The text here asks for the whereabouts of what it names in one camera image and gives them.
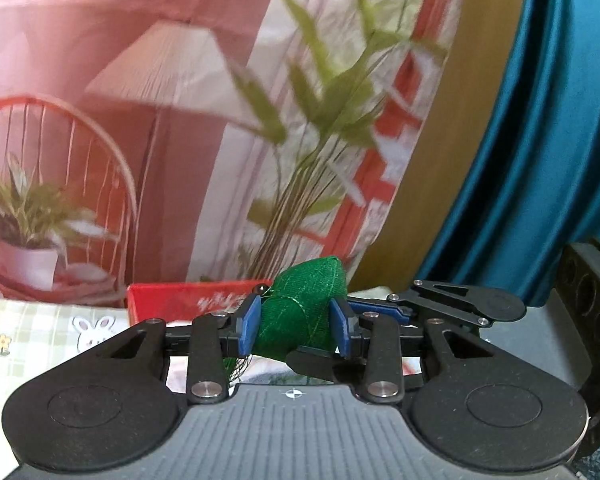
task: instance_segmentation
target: white flower pot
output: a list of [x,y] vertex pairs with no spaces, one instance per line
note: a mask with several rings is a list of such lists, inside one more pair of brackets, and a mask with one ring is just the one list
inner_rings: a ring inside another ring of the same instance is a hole
[[55,249],[23,249],[0,240],[0,264],[19,283],[38,290],[51,290],[58,263]]

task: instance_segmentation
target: green cloth toy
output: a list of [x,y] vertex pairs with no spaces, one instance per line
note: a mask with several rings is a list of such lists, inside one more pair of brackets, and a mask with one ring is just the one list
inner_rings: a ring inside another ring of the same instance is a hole
[[346,295],[346,275],[336,256],[309,260],[281,272],[264,295],[253,353],[284,362],[299,346],[334,351],[329,300]]

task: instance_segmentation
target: blue fabric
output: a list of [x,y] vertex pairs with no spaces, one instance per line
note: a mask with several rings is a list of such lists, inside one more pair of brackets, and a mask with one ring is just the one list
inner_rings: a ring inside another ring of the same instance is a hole
[[418,277],[542,304],[600,237],[600,0],[525,0],[490,124]]

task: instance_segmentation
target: red box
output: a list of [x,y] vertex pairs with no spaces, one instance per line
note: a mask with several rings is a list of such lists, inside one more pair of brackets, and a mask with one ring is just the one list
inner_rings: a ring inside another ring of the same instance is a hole
[[214,310],[238,307],[244,297],[266,280],[204,283],[135,283],[126,290],[129,323],[159,317],[166,322],[191,320]]

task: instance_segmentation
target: printed backdrop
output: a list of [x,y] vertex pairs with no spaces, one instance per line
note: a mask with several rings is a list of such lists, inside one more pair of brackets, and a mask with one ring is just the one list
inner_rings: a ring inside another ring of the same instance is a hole
[[461,3],[0,0],[0,297],[351,274]]

